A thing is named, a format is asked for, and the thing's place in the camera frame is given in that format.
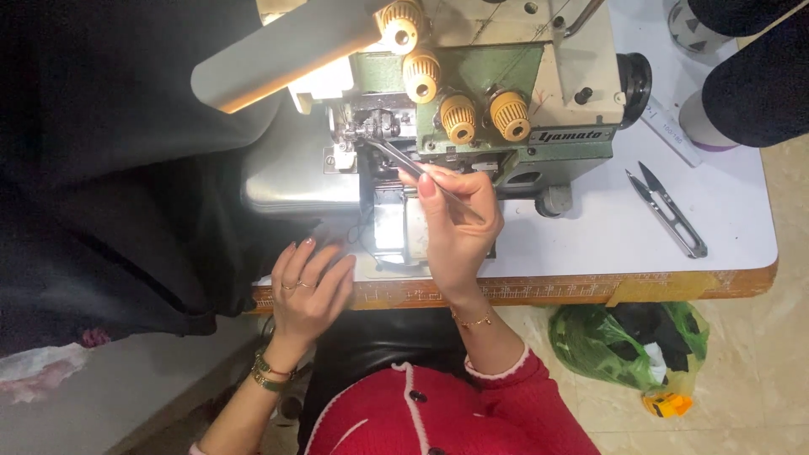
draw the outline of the metal ruler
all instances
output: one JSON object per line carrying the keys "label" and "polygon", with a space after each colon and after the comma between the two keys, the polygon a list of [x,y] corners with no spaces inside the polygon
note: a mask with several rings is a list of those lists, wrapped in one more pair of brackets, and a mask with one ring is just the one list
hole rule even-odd
{"label": "metal ruler", "polygon": [[[767,291],[772,286],[776,270],[777,262],[754,270],[488,278],[478,279],[478,285],[494,305],[604,304],[619,291],[619,287],[621,294],[631,296],[632,301],[721,299],[755,296]],[[712,283],[712,287],[699,287],[699,282]],[[272,288],[256,286],[253,289],[257,305],[255,313],[272,312]],[[355,309],[446,304],[432,280],[354,284]]]}

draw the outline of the red cardigan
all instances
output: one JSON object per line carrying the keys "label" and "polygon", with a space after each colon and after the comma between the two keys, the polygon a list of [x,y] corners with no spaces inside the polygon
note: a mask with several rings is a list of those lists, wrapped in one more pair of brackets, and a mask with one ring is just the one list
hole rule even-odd
{"label": "red cardigan", "polygon": [[466,369],[482,390],[408,363],[338,394],[312,430],[313,455],[598,454],[559,396],[548,369],[525,347],[496,376]]}

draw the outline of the sewing machine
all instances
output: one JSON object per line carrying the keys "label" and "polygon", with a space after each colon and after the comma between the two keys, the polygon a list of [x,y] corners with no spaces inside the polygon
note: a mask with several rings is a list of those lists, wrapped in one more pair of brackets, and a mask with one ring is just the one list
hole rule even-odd
{"label": "sewing machine", "polygon": [[573,206],[570,182],[610,159],[615,134],[646,107],[649,63],[616,56],[604,0],[388,2],[265,1],[263,29],[195,69],[197,97],[225,112],[291,94],[267,150],[246,160],[248,207],[358,219],[377,261],[419,264],[415,191],[366,138],[487,172],[500,199],[533,199],[553,218]]}

